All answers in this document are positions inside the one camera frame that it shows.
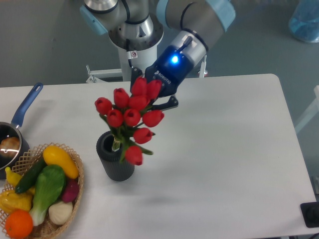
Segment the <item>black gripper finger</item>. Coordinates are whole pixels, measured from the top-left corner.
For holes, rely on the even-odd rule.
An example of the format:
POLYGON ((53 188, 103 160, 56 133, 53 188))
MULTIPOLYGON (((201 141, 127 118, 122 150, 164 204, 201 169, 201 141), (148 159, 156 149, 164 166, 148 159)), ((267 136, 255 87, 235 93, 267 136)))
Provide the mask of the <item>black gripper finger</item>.
POLYGON ((132 68, 131 68, 131 84, 130 84, 130 89, 132 89, 132 87, 133 87, 133 85, 134 85, 136 79, 137 79, 138 77, 141 77, 141 76, 143 76, 143 71, 142 71, 140 68, 138 68, 138 67, 132 67, 132 68))
POLYGON ((174 109, 178 107, 178 100, 175 96, 170 96, 169 100, 166 103, 160 105, 152 105, 151 110, 161 110, 166 111, 169 109, 174 109))

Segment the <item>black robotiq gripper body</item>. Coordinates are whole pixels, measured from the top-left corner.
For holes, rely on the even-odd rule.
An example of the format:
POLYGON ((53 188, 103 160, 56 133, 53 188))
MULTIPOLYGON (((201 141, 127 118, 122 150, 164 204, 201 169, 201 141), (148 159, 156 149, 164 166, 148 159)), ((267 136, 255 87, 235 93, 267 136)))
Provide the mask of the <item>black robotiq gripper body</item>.
POLYGON ((174 46, 169 46, 160 57, 145 70, 147 82, 160 80, 162 88, 158 97, 166 97, 177 92, 177 88, 193 69, 193 62, 174 46))

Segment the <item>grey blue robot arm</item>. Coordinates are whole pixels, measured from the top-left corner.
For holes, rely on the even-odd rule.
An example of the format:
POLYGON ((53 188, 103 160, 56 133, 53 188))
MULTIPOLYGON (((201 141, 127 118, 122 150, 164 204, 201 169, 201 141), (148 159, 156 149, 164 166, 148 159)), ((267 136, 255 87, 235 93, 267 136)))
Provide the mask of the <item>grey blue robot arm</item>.
POLYGON ((178 106, 179 85, 236 16, 228 0, 86 0, 80 13, 117 47, 124 81, 161 81, 169 100, 153 110, 178 106))

